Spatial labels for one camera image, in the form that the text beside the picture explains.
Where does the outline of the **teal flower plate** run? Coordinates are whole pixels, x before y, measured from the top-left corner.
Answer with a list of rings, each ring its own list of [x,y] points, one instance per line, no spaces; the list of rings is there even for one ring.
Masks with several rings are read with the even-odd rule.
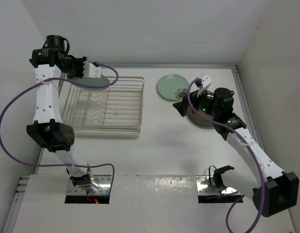
[[[76,87],[80,88],[81,90],[89,90],[89,91],[102,91],[106,89],[110,84],[110,81],[103,75],[101,75],[100,77],[84,77],[84,78],[74,77],[71,80],[78,83],[75,84]],[[88,86],[105,86],[105,85],[107,87],[103,87],[103,88],[88,87]]]
[[[188,80],[179,74],[168,74],[157,82],[158,93],[166,100],[180,101],[186,96]]]

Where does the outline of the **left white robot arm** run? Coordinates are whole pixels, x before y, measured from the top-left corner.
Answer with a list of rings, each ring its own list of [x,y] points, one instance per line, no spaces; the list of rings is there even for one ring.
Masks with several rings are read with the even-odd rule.
[[[72,184],[86,193],[96,193],[99,182],[89,165],[73,147],[74,130],[62,122],[59,108],[59,78],[63,73],[70,77],[82,77],[87,60],[69,55],[66,38],[48,35],[40,49],[32,52],[36,83],[36,110],[33,123],[27,125],[27,134],[42,148],[55,154],[66,167]]]

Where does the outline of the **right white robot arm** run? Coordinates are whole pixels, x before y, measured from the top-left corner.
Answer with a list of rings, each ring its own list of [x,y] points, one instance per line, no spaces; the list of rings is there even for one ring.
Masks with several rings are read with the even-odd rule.
[[[296,206],[299,178],[276,165],[253,139],[244,121],[234,113],[234,92],[217,88],[214,92],[194,91],[173,107],[182,117],[190,108],[211,117],[215,131],[232,146],[254,174],[238,173],[231,165],[214,170],[212,183],[217,189],[231,187],[251,199],[262,216],[269,217]]]

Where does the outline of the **brown speckled plate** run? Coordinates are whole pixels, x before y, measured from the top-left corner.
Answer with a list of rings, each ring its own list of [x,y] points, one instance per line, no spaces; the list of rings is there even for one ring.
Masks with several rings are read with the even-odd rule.
[[[201,118],[195,112],[192,113],[191,110],[192,110],[191,107],[188,106],[187,115],[196,126],[202,127],[204,129],[211,129],[214,127],[212,122],[204,119],[204,118],[206,118],[209,120],[213,120],[212,116],[207,115],[206,113],[203,113],[202,111],[197,111],[201,116],[204,117],[204,118]]]

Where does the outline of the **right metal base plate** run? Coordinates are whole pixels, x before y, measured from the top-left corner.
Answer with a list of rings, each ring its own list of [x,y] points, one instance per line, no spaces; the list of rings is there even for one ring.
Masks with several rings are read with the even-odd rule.
[[[227,196],[227,195],[239,195],[235,189],[231,187],[225,187],[218,189],[215,187],[212,175],[200,175],[196,176],[197,193],[199,196]]]

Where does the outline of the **metal base plate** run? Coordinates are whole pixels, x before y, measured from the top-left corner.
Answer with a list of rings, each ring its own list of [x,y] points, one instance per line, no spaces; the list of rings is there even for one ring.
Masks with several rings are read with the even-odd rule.
[[[218,189],[215,187],[212,175],[200,175],[196,176],[197,193],[199,196],[227,196],[227,195],[239,195],[235,189],[231,187],[225,187]]]
[[[97,184],[89,190],[91,196],[108,196],[111,187],[111,175],[94,175],[94,182]],[[71,180],[68,180],[67,192],[68,196],[85,196],[87,191],[73,185]]]

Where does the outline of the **aluminium frame rail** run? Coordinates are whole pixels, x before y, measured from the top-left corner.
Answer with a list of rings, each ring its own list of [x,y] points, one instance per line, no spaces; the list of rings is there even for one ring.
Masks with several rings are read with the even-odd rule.
[[[242,111],[244,114],[245,122],[247,125],[248,130],[250,131],[251,135],[257,142],[257,144],[265,151],[265,147],[261,138],[261,134],[254,116],[254,113],[251,109],[250,102],[248,99],[247,92],[245,90],[245,86],[240,76],[240,72],[237,66],[232,68],[232,74],[235,81],[236,89],[239,95]]]

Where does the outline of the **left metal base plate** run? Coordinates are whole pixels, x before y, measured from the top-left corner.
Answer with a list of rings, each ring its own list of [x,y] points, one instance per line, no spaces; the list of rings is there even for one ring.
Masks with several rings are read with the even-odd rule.
[[[108,196],[111,187],[111,175],[94,175],[94,182],[97,184],[89,190],[91,196]],[[73,185],[71,180],[68,180],[67,192],[68,196],[85,196],[87,191]]]

